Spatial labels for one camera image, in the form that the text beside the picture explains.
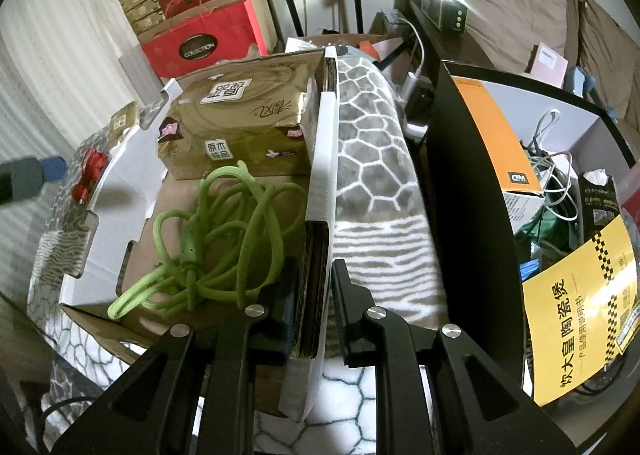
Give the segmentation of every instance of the white label sticker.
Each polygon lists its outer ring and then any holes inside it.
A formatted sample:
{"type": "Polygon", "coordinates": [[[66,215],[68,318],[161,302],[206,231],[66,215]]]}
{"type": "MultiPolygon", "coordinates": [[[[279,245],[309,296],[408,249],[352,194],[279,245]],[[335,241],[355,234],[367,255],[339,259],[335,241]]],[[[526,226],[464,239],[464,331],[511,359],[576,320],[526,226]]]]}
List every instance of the white label sticker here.
{"type": "Polygon", "coordinates": [[[127,124],[127,114],[121,115],[117,118],[113,123],[113,130],[117,130],[122,128],[125,124],[127,124]]]}
{"type": "Polygon", "coordinates": [[[242,97],[244,89],[249,86],[249,83],[251,83],[251,80],[216,83],[211,88],[209,95],[206,98],[202,98],[200,102],[206,104],[208,102],[236,101],[236,99],[242,97]]]}
{"type": "Polygon", "coordinates": [[[555,52],[553,52],[552,50],[546,47],[540,47],[540,57],[538,58],[538,61],[540,63],[542,63],[543,65],[546,65],[547,67],[553,70],[556,68],[557,60],[558,60],[558,56],[556,56],[555,52]]]}
{"type": "Polygon", "coordinates": [[[204,149],[211,160],[228,160],[234,157],[234,154],[229,150],[226,139],[206,140],[204,149]]]}

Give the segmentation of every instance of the checkered pattern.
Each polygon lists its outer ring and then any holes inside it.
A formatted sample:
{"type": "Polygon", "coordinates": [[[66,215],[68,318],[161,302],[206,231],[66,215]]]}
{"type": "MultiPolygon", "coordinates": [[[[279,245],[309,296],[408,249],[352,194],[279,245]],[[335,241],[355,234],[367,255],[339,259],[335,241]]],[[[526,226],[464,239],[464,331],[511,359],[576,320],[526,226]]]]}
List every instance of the checkered pattern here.
{"type": "Polygon", "coordinates": [[[605,363],[608,363],[616,356],[616,337],[618,337],[618,296],[615,294],[609,299],[609,328],[607,328],[607,352],[605,363]]]}
{"type": "Polygon", "coordinates": [[[596,235],[591,239],[591,242],[595,245],[598,260],[600,260],[600,268],[602,269],[604,279],[608,284],[613,278],[613,267],[611,266],[611,260],[609,259],[609,251],[605,249],[604,240],[600,233],[596,233],[596,235]]]}

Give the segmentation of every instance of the black box with light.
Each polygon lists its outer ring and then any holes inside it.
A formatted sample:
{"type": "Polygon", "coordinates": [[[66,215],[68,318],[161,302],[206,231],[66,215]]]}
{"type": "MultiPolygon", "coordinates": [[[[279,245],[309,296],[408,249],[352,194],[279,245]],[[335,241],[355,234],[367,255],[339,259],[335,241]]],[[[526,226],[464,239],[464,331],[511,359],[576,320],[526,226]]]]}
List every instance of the black box with light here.
{"type": "Polygon", "coordinates": [[[422,0],[420,8],[441,31],[464,32],[468,10],[464,0],[422,0]]]}

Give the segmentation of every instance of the yellow booklet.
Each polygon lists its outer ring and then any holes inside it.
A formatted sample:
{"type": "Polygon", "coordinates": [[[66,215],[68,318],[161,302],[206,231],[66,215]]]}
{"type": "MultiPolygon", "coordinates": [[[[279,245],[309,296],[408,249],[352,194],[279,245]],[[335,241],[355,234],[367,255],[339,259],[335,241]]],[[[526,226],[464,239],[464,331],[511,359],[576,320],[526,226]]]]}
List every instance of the yellow booklet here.
{"type": "Polygon", "coordinates": [[[616,339],[638,292],[622,217],[522,287],[533,347],[533,398],[542,406],[621,353],[616,339]]]}

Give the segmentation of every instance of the green cable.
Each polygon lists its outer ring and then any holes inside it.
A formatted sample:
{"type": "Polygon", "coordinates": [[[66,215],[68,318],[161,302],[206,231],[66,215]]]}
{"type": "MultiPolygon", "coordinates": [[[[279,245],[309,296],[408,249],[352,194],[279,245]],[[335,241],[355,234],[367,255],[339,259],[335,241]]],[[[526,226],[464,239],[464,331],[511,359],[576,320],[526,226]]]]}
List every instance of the green cable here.
{"type": "Polygon", "coordinates": [[[142,305],[151,310],[162,310],[169,317],[181,310],[193,311],[204,299],[237,303],[244,308],[247,300],[255,300],[260,289],[273,283],[284,265],[284,240],[304,223],[305,203],[287,229],[273,210],[273,200],[285,191],[298,193],[303,202],[306,191],[295,183],[260,186],[249,173],[244,162],[238,166],[218,168],[200,181],[194,213],[168,210],[156,216],[154,244],[162,263],[148,275],[133,284],[109,307],[107,314],[113,320],[142,305]],[[221,177],[236,177],[234,184],[217,196],[209,194],[213,182],[221,177]],[[255,199],[253,211],[249,200],[255,199]],[[169,218],[184,220],[180,232],[180,255],[172,258],[162,240],[162,224],[169,218]],[[216,266],[205,273],[202,260],[207,248],[218,238],[228,237],[234,244],[218,259],[216,266]],[[260,242],[271,245],[269,273],[259,287],[247,290],[249,266],[255,248],[260,242]],[[151,301],[155,294],[168,296],[164,301],[151,301]]]}

